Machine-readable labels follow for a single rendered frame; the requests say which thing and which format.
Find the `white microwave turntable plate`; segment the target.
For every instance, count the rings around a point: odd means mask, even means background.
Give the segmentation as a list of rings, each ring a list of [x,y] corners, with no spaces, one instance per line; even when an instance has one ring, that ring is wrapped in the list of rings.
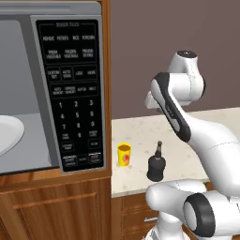
[[[23,137],[24,125],[21,120],[0,115],[0,156],[12,149]]]

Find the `yellow printed cup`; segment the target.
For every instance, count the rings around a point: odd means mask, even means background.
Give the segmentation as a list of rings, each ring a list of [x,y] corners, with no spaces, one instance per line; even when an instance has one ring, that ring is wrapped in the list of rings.
[[[120,142],[117,146],[118,165],[126,167],[129,164],[131,145],[127,142]]]

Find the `black bottle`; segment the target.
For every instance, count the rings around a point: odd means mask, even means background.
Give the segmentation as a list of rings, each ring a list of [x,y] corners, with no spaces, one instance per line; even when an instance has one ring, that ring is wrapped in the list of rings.
[[[153,182],[159,182],[163,179],[166,160],[161,153],[162,141],[157,142],[157,150],[153,156],[148,159],[147,177]]]

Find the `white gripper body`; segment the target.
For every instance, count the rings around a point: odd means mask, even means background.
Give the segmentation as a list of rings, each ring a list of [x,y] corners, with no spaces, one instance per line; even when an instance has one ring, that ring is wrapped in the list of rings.
[[[161,98],[154,98],[151,92],[147,93],[145,98],[145,106],[147,109],[158,109],[160,110],[162,107],[162,99]]]

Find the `wooden drawer front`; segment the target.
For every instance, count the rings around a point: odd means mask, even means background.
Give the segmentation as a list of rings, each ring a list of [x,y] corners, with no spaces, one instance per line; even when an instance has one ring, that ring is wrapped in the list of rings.
[[[142,209],[147,209],[148,205],[146,203],[145,194],[139,193],[134,195],[128,195],[122,199],[122,210],[126,211],[137,211]]]
[[[130,233],[141,230],[149,230],[155,225],[156,222],[144,222],[144,218],[155,218],[157,216],[158,212],[153,210],[138,210],[135,212],[127,212],[122,216],[123,232]]]

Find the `wooden cabinet housing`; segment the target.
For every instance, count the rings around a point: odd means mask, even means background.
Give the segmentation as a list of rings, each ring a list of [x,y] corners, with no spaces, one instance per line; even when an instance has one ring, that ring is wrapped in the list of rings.
[[[0,1],[89,2],[93,0]],[[24,125],[21,140],[0,156],[0,193],[74,181],[106,177],[111,179],[110,0],[94,2],[100,3],[101,6],[106,167],[63,173],[59,167],[51,164],[21,27],[15,21],[0,21],[0,115],[16,117]]]

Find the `grey microwave oven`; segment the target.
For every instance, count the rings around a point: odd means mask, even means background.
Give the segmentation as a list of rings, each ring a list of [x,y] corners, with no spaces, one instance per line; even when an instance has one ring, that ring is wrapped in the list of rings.
[[[51,164],[62,173],[104,169],[100,3],[0,1],[0,21],[21,27]]]

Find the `wooden cupboard door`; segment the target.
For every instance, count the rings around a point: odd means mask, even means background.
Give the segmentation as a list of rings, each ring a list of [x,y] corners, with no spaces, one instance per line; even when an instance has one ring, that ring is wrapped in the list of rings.
[[[111,179],[0,193],[7,240],[112,240]]]

